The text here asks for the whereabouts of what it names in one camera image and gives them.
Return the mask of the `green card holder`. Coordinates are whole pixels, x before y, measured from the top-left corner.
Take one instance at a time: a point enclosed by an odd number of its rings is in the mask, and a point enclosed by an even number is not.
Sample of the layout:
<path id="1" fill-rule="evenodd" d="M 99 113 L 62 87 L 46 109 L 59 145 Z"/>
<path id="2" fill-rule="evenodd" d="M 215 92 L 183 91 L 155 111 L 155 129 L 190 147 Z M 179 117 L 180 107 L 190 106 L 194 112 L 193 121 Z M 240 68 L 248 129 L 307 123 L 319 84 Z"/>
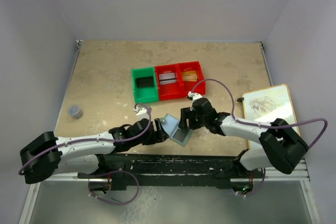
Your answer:
<path id="1" fill-rule="evenodd" d="M 163 118 L 160 118 L 160 122 L 169 138 L 182 147 L 188 143 L 193 134 L 193 130 L 180 129 L 178 125 L 180 122 L 179 119 L 170 114 L 166 114 Z"/>

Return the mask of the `black credit card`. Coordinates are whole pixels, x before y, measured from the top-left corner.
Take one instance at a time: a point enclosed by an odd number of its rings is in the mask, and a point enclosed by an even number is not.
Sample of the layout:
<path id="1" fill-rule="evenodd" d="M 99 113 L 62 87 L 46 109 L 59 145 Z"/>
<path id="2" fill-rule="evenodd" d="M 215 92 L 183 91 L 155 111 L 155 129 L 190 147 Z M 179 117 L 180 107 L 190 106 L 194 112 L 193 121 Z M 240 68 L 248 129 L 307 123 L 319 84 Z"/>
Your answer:
<path id="1" fill-rule="evenodd" d="M 177 131 L 174 133 L 172 139 L 174 141 L 176 141 L 177 143 L 183 145 L 184 142 L 186 142 L 188 133 L 189 133 L 188 130 L 177 129 Z"/>
<path id="2" fill-rule="evenodd" d="M 154 78 L 153 76 L 148 77 L 139 77 L 135 79 L 137 88 L 151 88 L 154 87 Z"/>

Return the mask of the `gold credit card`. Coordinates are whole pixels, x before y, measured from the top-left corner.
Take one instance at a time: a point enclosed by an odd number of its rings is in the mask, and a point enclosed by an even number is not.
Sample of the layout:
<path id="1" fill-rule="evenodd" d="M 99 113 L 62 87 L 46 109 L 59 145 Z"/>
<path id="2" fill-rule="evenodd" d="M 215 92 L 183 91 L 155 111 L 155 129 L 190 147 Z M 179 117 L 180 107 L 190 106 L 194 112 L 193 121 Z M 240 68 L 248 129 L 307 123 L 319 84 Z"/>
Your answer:
<path id="1" fill-rule="evenodd" d="M 197 72 L 195 70 L 190 70 L 190 71 L 182 71 L 182 80 L 185 82 L 197 82 L 198 77 L 197 77 Z"/>

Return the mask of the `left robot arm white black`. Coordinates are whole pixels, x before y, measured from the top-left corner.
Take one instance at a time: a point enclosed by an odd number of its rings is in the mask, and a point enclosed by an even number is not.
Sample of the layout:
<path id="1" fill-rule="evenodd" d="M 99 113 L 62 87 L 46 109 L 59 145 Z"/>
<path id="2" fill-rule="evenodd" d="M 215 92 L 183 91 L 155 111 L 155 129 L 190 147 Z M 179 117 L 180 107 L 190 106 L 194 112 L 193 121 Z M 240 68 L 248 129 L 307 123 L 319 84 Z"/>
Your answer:
<path id="1" fill-rule="evenodd" d="M 52 131 L 44 132 L 20 150 L 22 167 L 18 173 L 27 184 L 64 173 L 102 178 L 108 172 L 107 163 L 102 161 L 104 155 L 162 143 L 168 138 L 159 119 L 141 119 L 91 136 L 56 137 Z"/>

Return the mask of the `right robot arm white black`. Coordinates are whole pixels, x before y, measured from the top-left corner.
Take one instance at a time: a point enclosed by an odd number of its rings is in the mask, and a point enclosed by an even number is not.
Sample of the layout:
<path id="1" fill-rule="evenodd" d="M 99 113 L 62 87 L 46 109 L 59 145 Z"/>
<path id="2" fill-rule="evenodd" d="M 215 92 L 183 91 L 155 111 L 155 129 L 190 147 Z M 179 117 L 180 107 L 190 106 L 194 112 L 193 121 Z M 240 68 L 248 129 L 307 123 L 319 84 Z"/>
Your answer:
<path id="1" fill-rule="evenodd" d="M 233 166 L 238 177 L 246 177 L 254 169 L 267 167 L 291 174 L 309 149 L 285 120 L 275 119 L 262 127 L 255 121 L 217 112 L 207 98 L 196 99 L 190 107 L 182 108 L 178 126 L 182 130 L 205 127 L 213 134 L 243 138 L 261 145 L 261 148 L 239 155 Z"/>

